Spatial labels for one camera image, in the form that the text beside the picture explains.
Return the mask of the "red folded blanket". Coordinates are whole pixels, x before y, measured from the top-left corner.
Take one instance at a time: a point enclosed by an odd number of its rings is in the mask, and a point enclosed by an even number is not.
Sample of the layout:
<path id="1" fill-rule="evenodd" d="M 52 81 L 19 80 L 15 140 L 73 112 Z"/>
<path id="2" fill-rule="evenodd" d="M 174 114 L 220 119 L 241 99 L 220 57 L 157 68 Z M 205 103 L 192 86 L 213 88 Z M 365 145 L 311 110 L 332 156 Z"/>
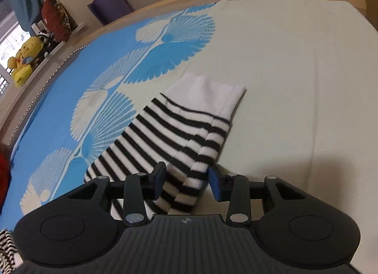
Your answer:
<path id="1" fill-rule="evenodd" d="M 5 154 L 0 152 L 0 211 L 2 211 L 11 182 L 11 164 Z"/>

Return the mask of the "purple rolled mat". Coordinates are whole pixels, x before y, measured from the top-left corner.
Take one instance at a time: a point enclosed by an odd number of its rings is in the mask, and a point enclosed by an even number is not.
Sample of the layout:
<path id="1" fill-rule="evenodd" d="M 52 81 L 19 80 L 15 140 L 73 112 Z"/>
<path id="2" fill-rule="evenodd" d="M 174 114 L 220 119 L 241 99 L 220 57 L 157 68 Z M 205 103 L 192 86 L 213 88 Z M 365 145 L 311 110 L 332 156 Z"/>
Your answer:
<path id="1" fill-rule="evenodd" d="M 127 0 L 94 0 L 87 7 L 103 26 L 133 11 Z"/>

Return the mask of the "blue white patterned bedspread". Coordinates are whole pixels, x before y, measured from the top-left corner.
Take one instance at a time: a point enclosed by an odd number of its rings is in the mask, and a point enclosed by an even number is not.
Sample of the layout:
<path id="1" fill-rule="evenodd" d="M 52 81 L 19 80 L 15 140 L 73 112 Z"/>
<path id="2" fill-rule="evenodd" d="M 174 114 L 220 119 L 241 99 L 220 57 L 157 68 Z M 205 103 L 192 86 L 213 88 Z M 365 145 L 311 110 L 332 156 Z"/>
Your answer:
<path id="1" fill-rule="evenodd" d="M 146 19 L 69 58 L 12 162 L 1 227 L 121 161 L 150 168 L 134 123 L 232 115 L 226 169 L 276 174 L 377 232 L 377 32 L 346 1 L 238 0 Z"/>

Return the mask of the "yellow plush toy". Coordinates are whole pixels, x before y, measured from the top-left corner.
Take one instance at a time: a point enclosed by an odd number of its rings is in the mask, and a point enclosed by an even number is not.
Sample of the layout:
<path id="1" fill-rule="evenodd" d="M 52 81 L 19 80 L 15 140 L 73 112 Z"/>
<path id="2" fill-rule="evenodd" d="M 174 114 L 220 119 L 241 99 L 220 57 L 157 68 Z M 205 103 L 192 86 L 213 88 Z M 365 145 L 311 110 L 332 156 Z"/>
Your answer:
<path id="1" fill-rule="evenodd" d="M 8 69 L 17 87 L 23 86 L 33 73 L 33 61 L 43 49 L 43 40 L 39 36 L 30 37 L 22 44 L 16 55 L 8 59 Z"/>

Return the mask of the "wide-striped black white garment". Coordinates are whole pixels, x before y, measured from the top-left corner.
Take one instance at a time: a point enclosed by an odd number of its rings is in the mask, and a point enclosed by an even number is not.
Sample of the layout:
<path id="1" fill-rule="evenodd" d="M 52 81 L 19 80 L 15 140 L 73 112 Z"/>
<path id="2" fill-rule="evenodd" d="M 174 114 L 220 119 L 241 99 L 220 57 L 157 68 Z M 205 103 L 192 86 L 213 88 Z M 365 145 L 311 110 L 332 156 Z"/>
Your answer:
<path id="1" fill-rule="evenodd" d="M 186 73 L 158 94 L 87 168 L 85 181 L 107 176 L 123 181 L 167 167 L 159 198 L 146 201 L 148 217 L 189 215 L 208 182 L 245 87 Z"/>

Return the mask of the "black white plush toy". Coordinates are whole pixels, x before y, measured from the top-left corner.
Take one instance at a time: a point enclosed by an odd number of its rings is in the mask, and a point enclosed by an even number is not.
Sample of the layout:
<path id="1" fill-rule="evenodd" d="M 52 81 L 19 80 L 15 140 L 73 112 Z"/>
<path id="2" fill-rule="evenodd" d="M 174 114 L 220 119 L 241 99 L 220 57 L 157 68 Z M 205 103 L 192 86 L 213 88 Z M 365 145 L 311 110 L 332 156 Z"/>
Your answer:
<path id="1" fill-rule="evenodd" d="M 54 34 L 47 30 L 42 30 L 41 32 L 37 34 L 37 36 L 40 38 L 41 42 L 43 43 L 43 47 L 40 50 L 38 57 L 46 58 L 57 47 L 58 43 L 57 41 L 55 41 Z"/>

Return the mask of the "dark red cushion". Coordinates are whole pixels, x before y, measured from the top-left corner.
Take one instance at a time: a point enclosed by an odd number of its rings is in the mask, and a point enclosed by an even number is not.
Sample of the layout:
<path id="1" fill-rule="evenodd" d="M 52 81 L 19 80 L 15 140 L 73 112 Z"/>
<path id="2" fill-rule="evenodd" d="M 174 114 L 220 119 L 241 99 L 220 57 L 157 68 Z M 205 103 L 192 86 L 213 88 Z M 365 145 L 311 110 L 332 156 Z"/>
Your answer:
<path id="1" fill-rule="evenodd" d="M 41 9 L 42 22 L 54 35 L 57 43 L 67 42 L 72 33 L 70 20 L 64 6 L 57 0 L 45 0 Z"/>

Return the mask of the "thin-striped black white garment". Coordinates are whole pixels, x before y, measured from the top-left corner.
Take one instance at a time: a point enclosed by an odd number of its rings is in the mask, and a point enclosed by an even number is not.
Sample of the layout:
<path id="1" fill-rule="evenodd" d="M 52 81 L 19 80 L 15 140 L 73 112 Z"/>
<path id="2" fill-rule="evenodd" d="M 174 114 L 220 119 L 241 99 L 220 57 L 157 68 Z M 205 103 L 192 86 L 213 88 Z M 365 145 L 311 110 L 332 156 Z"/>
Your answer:
<path id="1" fill-rule="evenodd" d="M 3 229 L 0 236 L 1 273 L 12 273 L 16 269 L 15 254 L 18 252 L 13 235 L 8 229 Z"/>

